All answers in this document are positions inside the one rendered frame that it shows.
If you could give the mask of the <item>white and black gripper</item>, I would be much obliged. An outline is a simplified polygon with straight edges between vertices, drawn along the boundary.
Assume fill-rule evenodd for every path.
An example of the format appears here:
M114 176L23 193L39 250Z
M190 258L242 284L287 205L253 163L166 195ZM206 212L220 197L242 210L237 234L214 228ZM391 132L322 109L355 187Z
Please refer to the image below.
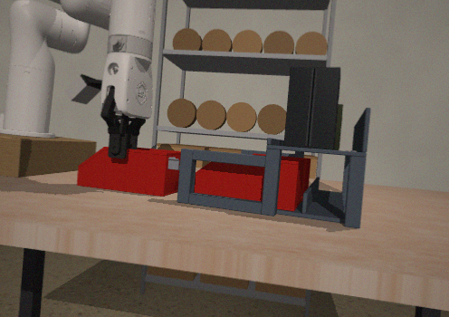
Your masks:
M106 121L110 134L109 158L124 159L127 149L137 149L139 129L152 113L151 62L150 58L139 54L107 53L100 116Z

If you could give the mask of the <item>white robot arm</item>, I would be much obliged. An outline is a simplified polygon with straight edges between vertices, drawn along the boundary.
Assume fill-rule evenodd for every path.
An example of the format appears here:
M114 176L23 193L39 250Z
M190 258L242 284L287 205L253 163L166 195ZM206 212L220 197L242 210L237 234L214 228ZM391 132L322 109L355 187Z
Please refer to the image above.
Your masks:
M64 11L35 0L16 0L10 7L10 61L0 133L55 138L49 133L55 63L48 47L82 52L91 24L109 31L107 53L152 60L156 0L50 1ZM65 93L71 101L87 104L101 85L102 80L81 74Z

